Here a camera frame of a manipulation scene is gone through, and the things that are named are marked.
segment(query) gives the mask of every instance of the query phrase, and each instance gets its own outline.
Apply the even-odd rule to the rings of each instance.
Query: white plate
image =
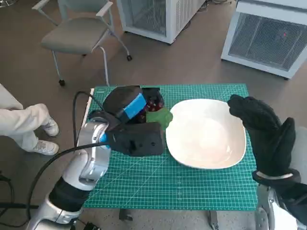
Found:
[[[167,147],[180,163],[199,169],[224,169],[245,154],[242,121],[229,113],[225,102],[209,99],[181,101],[171,109]]]

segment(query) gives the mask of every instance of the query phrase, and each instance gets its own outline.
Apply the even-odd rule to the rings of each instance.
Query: black wire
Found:
[[[200,9],[199,9],[197,12],[201,13],[201,12],[206,11],[207,8],[208,8],[208,1],[209,1],[209,0],[206,0],[206,1],[201,5]]]
[[[82,224],[84,224],[84,225],[86,226],[86,223],[85,223],[85,222],[83,222],[82,220],[77,219],[77,221],[81,222]]]
[[[21,203],[10,203],[10,202],[0,202],[0,208],[9,208],[9,209],[24,209],[25,208],[25,204],[21,204]],[[39,206],[38,205],[31,205],[30,206],[31,209],[38,209]]]
[[[76,101],[77,101],[77,98],[80,94],[85,94],[85,95],[91,97],[97,103],[97,105],[99,105],[99,107],[103,110],[102,104],[94,96],[92,96],[90,93],[84,92],[84,91],[78,91],[75,94],[75,97],[74,97],[73,102],[72,102],[72,130],[73,130],[73,146],[74,147],[77,147],[77,142],[78,142],[77,133],[76,133],[76,115],[75,114],[76,114]]]
[[[11,225],[11,224],[5,224],[5,223],[0,223],[0,225],[6,226],[6,227],[10,227],[10,228],[20,228],[23,225],[25,225],[28,222],[28,220],[26,220],[24,223],[20,224],[20,225]]]
[[[11,190],[11,203],[14,203],[15,201],[15,197],[14,197],[14,188],[13,188],[13,185],[11,184],[10,180],[5,180],[4,182],[6,182],[8,184],[8,186],[10,187],[10,190]],[[7,212],[7,210],[9,210],[9,208],[5,208],[4,210],[2,210],[0,212],[0,218],[3,216],[4,213]]]
[[[44,164],[44,166],[39,170],[39,172],[37,173],[37,175],[35,176],[31,187],[30,187],[30,192],[29,195],[27,197],[27,201],[26,201],[26,213],[27,213],[27,218],[28,220],[31,219],[31,212],[30,212],[30,205],[31,205],[31,198],[32,198],[32,194],[34,191],[34,188],[39,180],[39,178],[41,177],[41,175],[43,174],[43,172],[46,170],[46,168],[49,167],[49,165],[51,165],[55,160],[57,160],[58,158],[70,153],[70,152],[74,152],[77,150],[82,150],[82,149],[88,149],[88,148],[93,148],[93,147],[97,147],[97,146],[103,146],[106,145],[105,142],[100,142],[100,143],[95,143],[95,144],[88,144],[88,145],[81,145],[81,146],[77,146],[77,147],[73,147],[71,149],[67,149],[61,153],[58,153],[57,155],[55,155],[53,158],[51,158],[46,164]]]
[[[15,197],[14,197],[14,188],[13,188],[13,185],[11,184],[11,181],[10,180],[5,180],[4,182],[6,182],[9,187],[10,187],[10,190],[11,190],[11,203],[13,204],[14,201],[15,201]],[[2,210],[0,212],[0,217],[3,216],[4,213],[6,213],[6,211],[9,209],[9,207],[5,208],[4,210]],[[6,227],[10,227],[10,228],[20,228],[22,227],[23,225],[25,225],[26,223],[28,222],[28,220],[26,220],[24,223],[20,224],[20,225],[11,225],[11,224],[6,224],[6,223],[2,223],[0,222],[0,225],[3,225],[3,226],[6,226]]]
[[[190,25],[191,25],[191,20],[185,25],[185,27],[183,27],[182,31],[188,29]]]

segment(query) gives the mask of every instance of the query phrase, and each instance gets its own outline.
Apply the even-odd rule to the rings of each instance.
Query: table leg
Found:
[[[209,211],[209,225],[213,230],[219,230],[219,225],[217,221],[217,213],[216,211]]]
[[[133,220],[132,216],[129,214],[128,209],[122,209],[122,208],[119,210],[119,217],[118,218],[120,220],[129,220],[129,221]]]

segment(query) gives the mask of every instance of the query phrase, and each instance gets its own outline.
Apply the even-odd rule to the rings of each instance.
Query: chair leg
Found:
[[[56,69],[57,69],[57,73],[58,73],[58,77],[59,77],[59,84],[60,84],[60,86],[64,86],[65,85],[65,81],[62,79],[61,74],[59,72],[57,55],[56,55],[56,53],[53,50],[52,50],[52,56],[53,56],[53,59],[54,59],[54,63],[56,65]]]
[[[106,85],[108,87],[110,87],[110,84],[109,84],[109,75],[108,75],[108,71],[107,71],[107,63],[106,63],[106,51],[105,49],[103,49],[102,46],[100,46],[99,48],[101,48],[102,52],[104,53],[104,63],[105,63],[105,75],[106,75]]]
[[[111,27],[109,27],[109,31],[110,33],[117,38],[117,40],[121,43],[121,45],[125,48],[125,50],[127,51],[127,56],[130,56],[130,52],[128,50],[128,48],[125,46],[125,44],[123,43],[123,41],[120,39],[120,37],[114,32],[112,31]]]

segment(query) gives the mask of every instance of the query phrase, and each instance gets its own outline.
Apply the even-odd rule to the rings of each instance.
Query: cutting mat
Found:
[[[167,108],[186,99],[227,101],[232,94],[248,96],[244,84],[160,85]],[[96,87],[103,102],[114,87]],[[89,112],[99,109],[91,102]],[[250,140],[243,160],[222,170],[199,170],[179,164],[167,148],[160,156],[132,158],[112,152],[107,173],[85,207],[189,210],[254,210],[256,169]]]

